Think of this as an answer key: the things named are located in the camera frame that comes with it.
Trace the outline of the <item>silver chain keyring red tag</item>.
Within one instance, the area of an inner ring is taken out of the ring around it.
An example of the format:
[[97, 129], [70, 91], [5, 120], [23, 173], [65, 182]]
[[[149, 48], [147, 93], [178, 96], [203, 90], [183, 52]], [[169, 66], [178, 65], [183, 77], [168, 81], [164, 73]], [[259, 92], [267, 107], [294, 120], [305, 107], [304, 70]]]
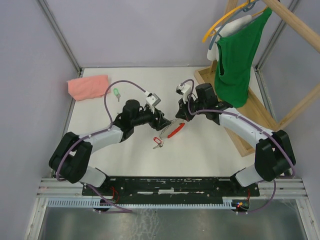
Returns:
[[173, 137], [185, 126], [185, 121], [180, 118], [173, 119], [171, 123], [161, 130], [159, 139], [164, 142], [166, 139]]

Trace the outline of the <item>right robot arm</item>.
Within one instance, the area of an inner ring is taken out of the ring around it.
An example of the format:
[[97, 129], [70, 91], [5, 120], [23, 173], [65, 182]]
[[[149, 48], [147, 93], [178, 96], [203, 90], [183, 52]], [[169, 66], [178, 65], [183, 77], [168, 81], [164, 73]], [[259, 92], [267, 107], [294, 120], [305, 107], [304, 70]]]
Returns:
[[219, 101], [209, 83], [194, 86], [183, 82], [177, 86], [176, 93], [182, 96], [175, 115], [177, 119], [189, 122], [196, 115], [203, 114], [208, 120], [231, 130], [253, 147], [254, 164], [230, 177], [231, 193], [240, 196], [252, 184], [295, 176], [296, 159], [285, 131], [265, 128], [242, 115], [228, 102]]

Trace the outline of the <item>key with red tag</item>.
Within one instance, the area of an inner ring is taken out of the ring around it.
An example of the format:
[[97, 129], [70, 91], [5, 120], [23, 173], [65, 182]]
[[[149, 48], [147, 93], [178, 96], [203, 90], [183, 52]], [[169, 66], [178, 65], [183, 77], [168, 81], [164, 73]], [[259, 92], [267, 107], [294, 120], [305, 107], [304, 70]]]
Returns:
[[153, 147], [153, 149], [162, 148], [164, 146], [164, 142], [159, 137], [154, 137], [153, 141], [156, 143], [156, 146]]

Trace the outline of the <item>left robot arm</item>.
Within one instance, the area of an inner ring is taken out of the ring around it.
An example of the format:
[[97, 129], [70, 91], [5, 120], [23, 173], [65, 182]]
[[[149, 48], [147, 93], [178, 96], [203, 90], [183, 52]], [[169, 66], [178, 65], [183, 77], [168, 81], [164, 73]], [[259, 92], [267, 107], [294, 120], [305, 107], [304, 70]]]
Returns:
[[87, 135], [67, 132], [48, 165], [55, 171], [58, 181], [91, 185], [99, 195], [106, 195], [111, 183], [105, 173], [89, 166], [91, 155], [107, 146], [124, 142], [134, 133], [134, 127], [148, 124], [160, 131], [171, 123], [160, 110], [152, 110], [148, 105], [142, 107], [137, 100], [128, 100], [108, 127]]

